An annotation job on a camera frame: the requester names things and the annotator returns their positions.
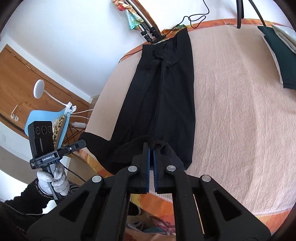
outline person's arm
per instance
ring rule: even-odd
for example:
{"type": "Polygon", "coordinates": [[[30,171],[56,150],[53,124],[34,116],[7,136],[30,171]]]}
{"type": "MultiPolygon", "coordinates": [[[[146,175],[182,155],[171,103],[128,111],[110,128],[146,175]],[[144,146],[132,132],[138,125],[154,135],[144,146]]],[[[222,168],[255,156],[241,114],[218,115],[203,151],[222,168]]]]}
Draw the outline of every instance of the person's arm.
{"type": "Polygon", "coordinates": [[[41,214],[48,202],[53,199],[52,195],[47,195],[38,186],[38,179],[32,181],[20,196],[4,203],[21,213],[41,214]]]}

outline gloved hand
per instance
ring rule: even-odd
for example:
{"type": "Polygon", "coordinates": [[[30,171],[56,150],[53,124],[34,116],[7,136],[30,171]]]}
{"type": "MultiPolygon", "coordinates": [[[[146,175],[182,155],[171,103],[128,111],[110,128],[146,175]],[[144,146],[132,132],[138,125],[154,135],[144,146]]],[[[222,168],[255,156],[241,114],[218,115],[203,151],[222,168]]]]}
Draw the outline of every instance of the gloved hand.
{"type": "Polygon", "coordinates": [[[61,163],[57,163],[56,169],[54,170],[54,176],[50,175],[48,172],[38,171],[38,186],[46,194],[52,195],[52,192],[48,186],[47,182],[51,182],[54,190],[63,196],[68,194],[70,185],[68,178],[65,173],[65,168],[61,163]]]}

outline folded green clothing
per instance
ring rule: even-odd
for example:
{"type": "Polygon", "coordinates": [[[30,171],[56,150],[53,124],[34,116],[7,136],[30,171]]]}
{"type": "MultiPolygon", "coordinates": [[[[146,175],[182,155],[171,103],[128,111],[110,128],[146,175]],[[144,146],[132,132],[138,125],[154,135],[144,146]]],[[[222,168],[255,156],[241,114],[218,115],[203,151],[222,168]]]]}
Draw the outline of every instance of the folded green clothing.
{"type": "Polygon", "coordinates": [[[296,89],[296,54],[276,35],[273,28],[258,26],[264,38],[276,55],[284,88],[296,89]]]}

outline beige blanket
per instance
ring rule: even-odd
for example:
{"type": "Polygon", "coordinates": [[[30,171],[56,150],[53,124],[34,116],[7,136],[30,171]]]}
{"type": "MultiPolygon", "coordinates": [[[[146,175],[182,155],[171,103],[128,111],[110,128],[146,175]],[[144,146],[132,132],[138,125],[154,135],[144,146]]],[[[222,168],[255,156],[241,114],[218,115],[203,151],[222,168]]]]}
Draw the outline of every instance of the beige blanket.
{"type": "MultiPolygon", "coordinates": [[[[283,89],[256,26],[217,26],[189,35],[196,129],[186,172],[210,175],[255,215],[290,209],[296,201],[296,92],[283,89]]],[[[110,140],[140,57],[118,64],[87,132],[110,140]]]]}

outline silver screw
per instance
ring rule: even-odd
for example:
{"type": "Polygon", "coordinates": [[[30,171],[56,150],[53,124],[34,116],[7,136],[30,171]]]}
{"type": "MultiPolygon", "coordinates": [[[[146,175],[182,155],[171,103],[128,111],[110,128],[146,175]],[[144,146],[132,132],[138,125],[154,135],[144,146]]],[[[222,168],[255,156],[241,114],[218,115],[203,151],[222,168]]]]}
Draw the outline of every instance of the silver screw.
{"type": "Polygon", "coordinates": [[[176,170],[176,167],[173,166],[173,165],[169,165],[169,166],[167,166],[167,170],[168,170],[169,172],[174,172],[174,171],[176,170]]]}
{"type": "Polygon", "coordinates": [[[203,175],[203,176],[202,176],[202,180],[203,180],[204,182],[208,183],[208,182],[211,180],[211,177],[208,176],[208,175],[203,175]]]}
{"type": "Polygon", "coordinates": [[[138,168],[136,166],[130,166],[128,167],[128,171],[129,172],[136,172],[138,170],[138,168]]]}
{"type": "Polygon", "coordinates": [[[99,183],[100,181],[102,181],[101,176],[93,176],[93,178],[91,179],[94,183],[99,183]]]}

